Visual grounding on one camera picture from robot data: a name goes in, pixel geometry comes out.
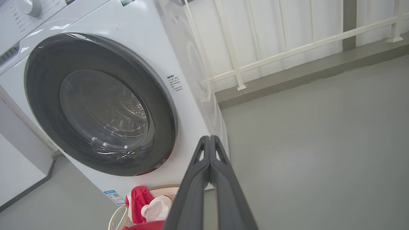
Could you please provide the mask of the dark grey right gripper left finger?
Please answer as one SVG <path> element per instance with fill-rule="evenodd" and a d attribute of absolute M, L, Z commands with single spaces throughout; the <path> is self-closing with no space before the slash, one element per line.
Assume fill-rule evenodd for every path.
<path fill-rule="evenodd" d="M 204 191 L 210 182 L 209 136 L 199 139 L 164 230 L 202 230 Z"/>

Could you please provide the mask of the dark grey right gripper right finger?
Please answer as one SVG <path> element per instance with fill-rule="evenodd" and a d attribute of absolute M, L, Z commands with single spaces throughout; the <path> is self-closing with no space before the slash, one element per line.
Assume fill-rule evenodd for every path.
<path fill-rule="evenodd" d="M 255 218 L 220 138 L 212 135 L 209 147 L 210 180 L 216 188 L 219 230 L 257 230 Z"/>

